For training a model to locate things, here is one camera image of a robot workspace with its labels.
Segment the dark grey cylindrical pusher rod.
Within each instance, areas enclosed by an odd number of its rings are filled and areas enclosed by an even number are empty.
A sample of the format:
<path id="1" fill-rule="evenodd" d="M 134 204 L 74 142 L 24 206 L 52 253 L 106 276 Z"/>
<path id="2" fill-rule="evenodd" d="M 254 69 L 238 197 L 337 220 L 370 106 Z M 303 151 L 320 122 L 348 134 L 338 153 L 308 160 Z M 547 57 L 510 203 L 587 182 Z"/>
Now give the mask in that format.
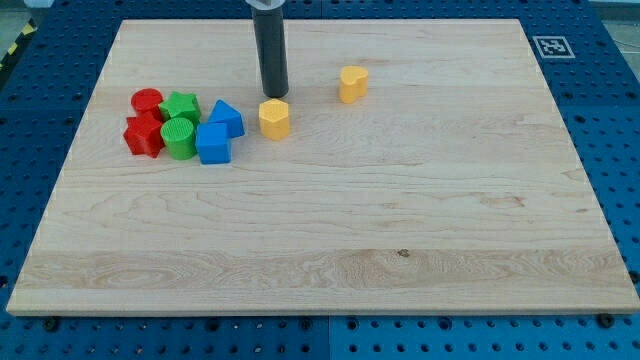
<path id="1" fill-rule="evenodd" d="M 264 94 L 282 98 L 289 91 L 283 3 L 251 3 Z"/>

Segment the silver rod mount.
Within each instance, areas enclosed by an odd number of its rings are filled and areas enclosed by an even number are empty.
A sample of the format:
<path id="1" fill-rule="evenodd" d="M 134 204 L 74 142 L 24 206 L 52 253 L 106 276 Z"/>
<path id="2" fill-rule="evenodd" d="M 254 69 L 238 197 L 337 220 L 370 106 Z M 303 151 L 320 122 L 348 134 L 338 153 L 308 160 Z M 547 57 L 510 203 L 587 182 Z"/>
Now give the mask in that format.
<path id="1" fill-rule="evenodd" d="M 284 5 L 286 0 L 245 0 L 255 9 L 277 9 Z"/>

